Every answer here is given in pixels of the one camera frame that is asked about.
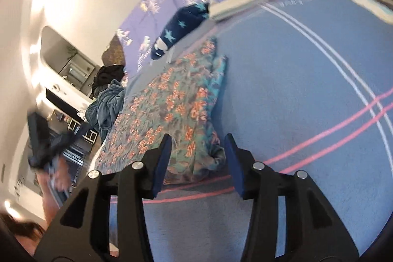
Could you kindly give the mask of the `person's left hand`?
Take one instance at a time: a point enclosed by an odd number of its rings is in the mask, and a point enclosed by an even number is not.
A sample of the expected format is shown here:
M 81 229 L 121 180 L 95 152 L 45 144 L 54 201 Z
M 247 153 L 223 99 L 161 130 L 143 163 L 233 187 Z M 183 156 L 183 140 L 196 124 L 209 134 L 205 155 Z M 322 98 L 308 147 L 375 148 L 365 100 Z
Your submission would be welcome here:
M 44 171 L 37 172 L 37 179 L 40 185 L 43 197 L 50 196 L 48 182 L 53 181 L 54 187 L 57 191 L 68 191 L 71 187 L 71 180 L 69 175 L 69 167 L 63 156 L 57 158 L 57 167 L 53 174 L 48 174 Z

